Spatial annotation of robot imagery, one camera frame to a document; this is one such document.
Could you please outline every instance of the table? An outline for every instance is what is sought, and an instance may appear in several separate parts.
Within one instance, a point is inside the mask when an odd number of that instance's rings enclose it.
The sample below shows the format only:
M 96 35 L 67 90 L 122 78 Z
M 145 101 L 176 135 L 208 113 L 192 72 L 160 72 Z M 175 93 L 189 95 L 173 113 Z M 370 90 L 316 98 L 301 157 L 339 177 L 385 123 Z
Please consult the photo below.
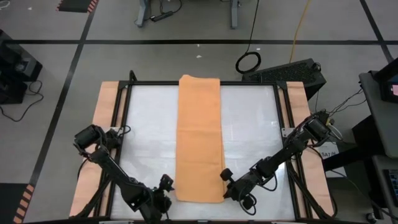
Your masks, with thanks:
M 139 0 L 139 12 L 137 20 L 135 21 L 138 27 L 144 26 L 145 18 L 150 14 L 150 0 Z M 236 29 L 238 27 L 238 0 L 231 0 L 231 28 Z
M 396 129 L 398 104 L 381 100 L 379 84 L 370 73 L 359 75 L 371 115 L 353 127 L 357 147 L 324 160 L 325 170 L 332 170 L 383 154 L 398 159 Z
M 325 170 L 332 170 L 356 161 L 364 161 L 371 186 L 370 198 L 397 216 L 398 208 L 392 202 L 382 170 L 398 169 L 398 104 L 381 100 L 379 84 L 373 80 L 371 73 L 362 73 L 359 79 L 371 115 L 352 128 L 357 146 L 325 159 L 323 165 Z M 375 217 L 381 219 L 382 213 L 379 209 L 373 207 L 373 210 Z
M 118 91 L 118 82 L 103 82 L 97 106 L 93 118 L 93 123 L 99 126 L 111 126 L 111 118 L 113 115 L 113 108 L 116 101 L 116 93 Z M 287 93 L 290 98 L 290 107 L 292 109 L 293 120 L 295 124 L 299 124 L 304 118 L 310 115 L 307 98 L 305 95 L 303 83 L 288 82 Z M 284 96 L 282 90 L 279 90 L 282 115 L 284 123 L 287 123 L 287 110 L 285 108 Z M 126 92 L 122 92 L 121 98 L 126 97 Z M 124 108 L 124 100 L 121 100 L 119 111 Z M 117 126 L 121 124 L 121 113 L 118 114 Z M 311 150 L 305 150 L 302 155 L 303 170 L 305 173 L 305 180 L 307 187 L 317 202 L 323 207 L 328 214 L 333 214 L 333 207 L 330 200 L 330 194 L 326 183 L 325 173 L 322 167 L 322 160 Z M 78 180 L 75 196 L 73 199 L 70 215 L 76 215 L 90 200 L 98 188 L 100 181 L 101 169 L 92 163 L 87 163 L 81 170 L 80 178 Z M 296 187 L 298 209 L 300 217 L 305 218 L 305 206 L 302 194 Z M 102 198 L 102 204 L 106 205 L 108 201 L 109 191 L 106 191 Z M 105 206 L 102 206 L 99 215 L 105 215 Z

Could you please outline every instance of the white sheet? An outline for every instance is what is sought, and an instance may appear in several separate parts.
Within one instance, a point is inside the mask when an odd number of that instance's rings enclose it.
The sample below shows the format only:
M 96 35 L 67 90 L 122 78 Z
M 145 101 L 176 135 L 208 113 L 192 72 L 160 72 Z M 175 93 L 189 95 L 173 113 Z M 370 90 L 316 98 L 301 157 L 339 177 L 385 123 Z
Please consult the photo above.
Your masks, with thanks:
M 120 165 L 148 187 L 157 187 L 163 174 L 175 177 L 178 86 L 134 86 Z M 221 125 L 226 166 L 235 179 L 259 159 L 282 147 L 274 91 L 271 86 L 221 86 Z M 257 214 L 249 216 L 230 198 L 223 203 L 179 202 L 169 193 L 173 220 L 294 220 L 285 164 L 277 171 L 278 188 L 256 187 Z M 274 181 L 266 187 L 273 188 Z M 116 187 L 112 219 L 142 219 L 121 198 Z

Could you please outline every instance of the black metal frame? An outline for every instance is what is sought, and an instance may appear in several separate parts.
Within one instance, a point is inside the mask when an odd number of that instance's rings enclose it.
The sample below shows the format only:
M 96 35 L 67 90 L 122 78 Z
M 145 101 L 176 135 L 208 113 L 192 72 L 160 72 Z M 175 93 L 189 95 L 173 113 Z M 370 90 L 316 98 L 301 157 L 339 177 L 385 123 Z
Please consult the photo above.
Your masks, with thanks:
M 281 136 L 282 136 L 282 128 L 285 127 L 284 125 L 284 120 L 283 120 L 283 116 L 282 116 L 282 107 L 281 107 L 281 103 L 280 103 L 280 98 L 279 98 L 279 88 L 283 91 L 284 93 L 284 101 L 285 101 L 285 105 L 286 105 L 286 110 L 287 110 L 287 118 L 288 118 L 288 122 L 289 122 L 289 126 L 290 127 L 294 127 L 294 121 L 293 121 L 293 113 L 292 113 L 292 108 L 290 106 L 290 100 L 289 100 L 289 94 L 287 92 L 287 85 L 286 82 L 222 82 L 220 83 L 221 85 L 226 85 L 226 86 L 230 86 L 230 85 L 236 85 L 236 86 L 258 86 L 258 85 L 266 85 L 266 86 L 272 86 L 274 89 L 274 94 L 275 94 L 275 104 L 276 104 L 276 110 L 278 113 L 278 120 L 279 120 L 279 126 L 280 126 L 280 131 L 281 131 Z M 131 90 L 132 90 L 132 86 L 133 85 L 178 85 L 178 81 L 137 81 L 135 75 L 131 72 L 130 73 L 130 80 L 128 81 L 120 81 L 119 82 L 119 86 L 118 86 L 118 92 L 116 94 L 116 102 L 114 105 L 114 109 L 113 109 L 113 115 L 112 115 L 112 122 L 111 122 L 111 126 L 115 126 L 116 125 L 116 121 L 118 118 L 118 113 L 119 113 L 119 107 L 120 107 L 120 103 L 121 103 L 121 96 L 122 96 L 122 92 L 124 89 L 127 88 L 127 94 L 126 94 L 126 99 L 124 102 L 124 109 L 123 109 L 123 115 L 122 115 L 122 120 L 121 120 L 121 126 L 126 125 L 126 121 L 127 121 L 127 112 L 129 110 L 129 102 L 131 99 Z M 122 146 L 120 146 L 119 148 L 116 149 L 116 155 L 115 155 L 115 162 L 119 163 L 120 161 L 120 157 L 121 157 L 121 149 Z M 303 171 L 303 166 L 302 166 L 302 161 L 300 157 L 296 158 L 297 161 L 297 167 L 298 167 L 298 174 L 301 178 L 301 180 L 303 181 L 304 184 L 305 183 L 305 176 L 304 176 L 304 171 Z M 104 173 L 102 172 L 101 174 L 101 182 L 104 178 Z M 289 177 L 289 186 L 290 186 L 290 193 L 292 196 L 292 205 L 293 205 L 293 210 L 294 210 L 294 215 L 295 215 L 295 221 L 297 220 L 301 220 L 301 221 L 305 221 L 305 222 L 317 222 L 319 221 L 319 219 L 313 219 L 312 217 L 312 209 L 309 205 L 309 203 L 307 202 L 306 198 L 303 197 L 304 202 L 305 202 L 305 210 L 306 210 L 306 215 L 307 218 L 303 218 L 300 216 L 300 210 L 299 210 L 299 205 L 298 205 L 298 198 L 297 198 L 297 193 L 296 193 L 296 188 L 295 188 L 295 183 L 292 180 L 291 177 Z M 110 218 L 111 215 L 111 211 L 112 211 L 112 206 L 113 206 L 113 198 L 114 198 L 114 188 L 115 188 L 115 183 L 111 183 L 111 187 L 109 190 L 109 197 L 108 197 L 108 203 L 106 206 L 106 215 L 105 217 Z M 96 208 L 95 208 L 95 212 L 94 212 L 94 216 L 98 216 L 99 215 L 99 210 L 101 208 L 101 200 L 99 201 L 99 203 L 97 204 Z M 173 221 L 175 223 L 196 223 L 197 221 L 192 220 L 192 221 L 178 221 L 175 220 Z M 224 221 L 208 221 L 208 223 L 227 223 Z M 246 222 L 233 222 L 233 223 L 270 223 L 270 222 L 263 222 L 263 221 L 253 221 L 253 220 L 248 220 Z M 332 223 L 350 223 L 350 222 L 344 222 L 344 221 L 332 221 Z

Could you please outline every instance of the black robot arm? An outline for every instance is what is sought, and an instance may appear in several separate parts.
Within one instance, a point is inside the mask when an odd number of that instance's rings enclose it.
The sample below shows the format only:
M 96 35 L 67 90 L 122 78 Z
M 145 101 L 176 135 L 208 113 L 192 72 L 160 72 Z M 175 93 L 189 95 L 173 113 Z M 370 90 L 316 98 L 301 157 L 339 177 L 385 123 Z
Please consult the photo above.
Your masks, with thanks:
M 279 152 L 272 157 L 260 159 L 238 180 L 232 179 L 233 173 L 228 168 L 223 170 L 221 178 L 229 181 L 224 198 L 231 197 L 244 209 L 249 210 L 256 204 L 256 199 L 250 194 L 256 185 L 268 183 L 275 176 L 279 165 L 290 161 L 292 156 L 305 150 L 309 140 L 316 141 L 317 143 L 312 146 L 317 147 L 322 145 L 329 135 L 330 129 L 318 119 L 317 114 L 309 116 L 288 135 L 284 141 L 284 147 Z
M 150 189 L 135 178 L 129 177 L 109 155 L 108 149 L 115 148 L 120 143 L 120 137 L 115 130 L 110 129 L 104 133 L 99 126 L 90 125 L 75 136 L 74 146 L 82 156 L 98 164 L 108 178 L 119 186 L 123 200 L 134 212 L 139 210 L 147 223 L 159 223 L 162 214 L 166 213 L 172 204 L 164 191 L 173 190 L 173 180 L 164 174 L 159 188 Z M 95 151 L 89 153 L 85 149 L 92 144 L 96 144 Z

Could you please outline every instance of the metal stand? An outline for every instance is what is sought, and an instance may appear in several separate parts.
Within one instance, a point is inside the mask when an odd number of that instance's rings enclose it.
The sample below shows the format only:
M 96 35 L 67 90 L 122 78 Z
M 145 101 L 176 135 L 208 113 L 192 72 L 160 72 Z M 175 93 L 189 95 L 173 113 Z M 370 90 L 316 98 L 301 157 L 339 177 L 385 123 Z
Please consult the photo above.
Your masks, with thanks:
M 231 1 L 231 28 L 236 29 L 238 27 L 238 7 L 240 3 L 238 0 Z M 150 0 L 139 0 L 139 13 L 137 20 L 135 21 L 136 25 L 141 28 L 144 26 L 145 18 L 148 16 L 147 14 L 150 12 Z
M 150 11 L 150 0 L 139 0 L 139 13 L 136 20 L 136 25 L 142 27 L 145 22 L 145 17 Z
M 236 29 L 238 27 L 238 0 L 231 1 L 231 28 Z

